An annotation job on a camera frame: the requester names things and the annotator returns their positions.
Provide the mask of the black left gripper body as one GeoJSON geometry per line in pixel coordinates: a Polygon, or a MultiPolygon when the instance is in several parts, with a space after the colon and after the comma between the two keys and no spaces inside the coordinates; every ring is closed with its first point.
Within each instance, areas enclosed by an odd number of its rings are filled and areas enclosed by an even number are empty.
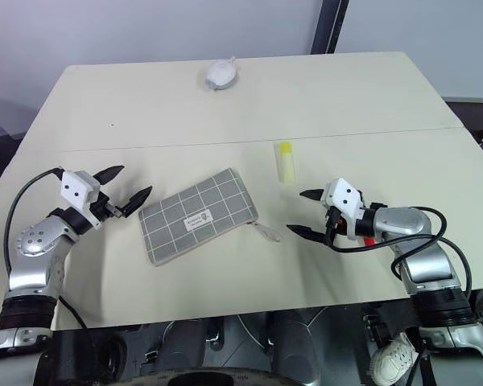
{"type": "Polygon", "coordinates": [[[111,204],[109,196],[102,191],[98,192],[97,199],[90,204],[89,209],[100,222],[105,222],[111,217],[122,218],[124,216],[121,209],[111,204]]]}

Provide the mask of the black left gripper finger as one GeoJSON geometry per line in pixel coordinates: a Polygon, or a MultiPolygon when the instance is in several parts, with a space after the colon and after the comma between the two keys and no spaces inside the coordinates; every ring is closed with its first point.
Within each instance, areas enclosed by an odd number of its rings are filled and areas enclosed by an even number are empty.
{"type": "Polygon", "coordinates": [[[101,186],[103,186],[115,179],[123,169],[123,165],[111,166],[104,170],[98,171],[93,178],[96,179],[101,186]]]}
{"type": "Polygon", "coordinates": [[[137,211],[147,200],[148,196],[152,191],[152,186],[146,187],[141,191],[138,191],[129,198],[129,201],[118,208],[122,214],[133,214],[137,211]]]}

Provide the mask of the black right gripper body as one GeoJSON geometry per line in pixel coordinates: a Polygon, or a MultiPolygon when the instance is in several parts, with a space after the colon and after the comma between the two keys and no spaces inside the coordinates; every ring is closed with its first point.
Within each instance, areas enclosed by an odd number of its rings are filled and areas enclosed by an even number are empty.
{"type": "Polygon", "coordinates": [[[337,235],[345,235],[345,220],[341,217],[341,211],[331,206],[326,213],[325,245],[333,245],[337,235]]]}

